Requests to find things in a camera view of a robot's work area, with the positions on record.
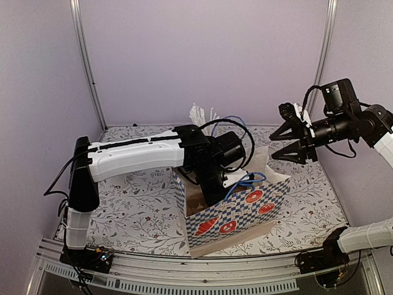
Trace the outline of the checkered paper takeout bag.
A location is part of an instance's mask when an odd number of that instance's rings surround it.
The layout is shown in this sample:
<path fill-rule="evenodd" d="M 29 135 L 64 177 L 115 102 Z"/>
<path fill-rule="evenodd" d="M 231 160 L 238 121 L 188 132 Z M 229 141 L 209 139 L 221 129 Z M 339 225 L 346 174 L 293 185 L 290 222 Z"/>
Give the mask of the checkered paper takeout bag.
<path fill-rule="evenodd" d="M 290 176 L 268 166 L 268 146 L 257 147 L 246 171 L 255 182 L 237 186 L 219 203 L 186 216 L 185 188 L 191 184 L 173 172 L 179 222 L 192 258 L 212 254 L 271 231 L 284 197 Z"/>

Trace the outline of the brown cardboard cup carrier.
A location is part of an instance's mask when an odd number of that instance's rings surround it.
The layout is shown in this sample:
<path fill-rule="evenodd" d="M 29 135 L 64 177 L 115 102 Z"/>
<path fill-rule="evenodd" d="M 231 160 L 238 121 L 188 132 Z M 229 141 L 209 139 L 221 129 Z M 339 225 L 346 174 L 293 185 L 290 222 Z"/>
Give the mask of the brown cardboard cup carrier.
<path fill-rule="evenodd" d="M 187 209 L 186 216 L 194 215 L 209 207 L 200 186 L 195 186 L 193 184 L 185 188 L 185 201 Z"/>

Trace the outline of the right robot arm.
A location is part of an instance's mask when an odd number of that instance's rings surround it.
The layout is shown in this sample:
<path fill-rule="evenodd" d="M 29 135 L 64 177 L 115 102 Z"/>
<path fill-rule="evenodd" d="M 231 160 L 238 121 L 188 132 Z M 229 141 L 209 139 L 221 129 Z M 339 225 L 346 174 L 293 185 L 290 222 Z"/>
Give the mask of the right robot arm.
<path fill-rule="evenodd" d="M 348 78 L 325 85 L 313 85 L 307 93 L 319 90 L 324 100 L 323 119 L 312 121 L 304 104 L 283 103 L 279 114 L 283 124 L 270 135 L 271 141 L 289 141 L 274 152 L 275 160 L 304 165 L 318 160 L 316 149 L 347 141 L 362 141 L 392 165 L 392 113 L 380 104 L 362 103 Z M 392 219 L 365 226 L 335 229 L 322 243 L 321 250 L 301 252 L 295 265 L 310 273 L 347 264 L 349 253 L 392 246 Z"/>

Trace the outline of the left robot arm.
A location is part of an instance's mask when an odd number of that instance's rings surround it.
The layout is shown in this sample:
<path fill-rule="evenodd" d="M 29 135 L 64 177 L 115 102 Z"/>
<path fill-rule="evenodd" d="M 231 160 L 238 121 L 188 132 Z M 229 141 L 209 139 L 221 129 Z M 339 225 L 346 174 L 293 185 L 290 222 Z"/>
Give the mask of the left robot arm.
<path fill-rule="evenodd" d="M 91 262 L 86 249 L 88 224 L 99 207 L 98 183 L 109 178 L 152 168 L 181 168 L 195 175 L 208 205 L 223 200 L 251 156 L 235 132 L 213 137 L 203 129 L 182 125 L 157 135 L 111 143 L 78 138 L 74 155 L 44 192 L 56 194 L 55 184 L 66 169 L 70 170 L 64 231 L 68 258 L 79 267 Z"/>

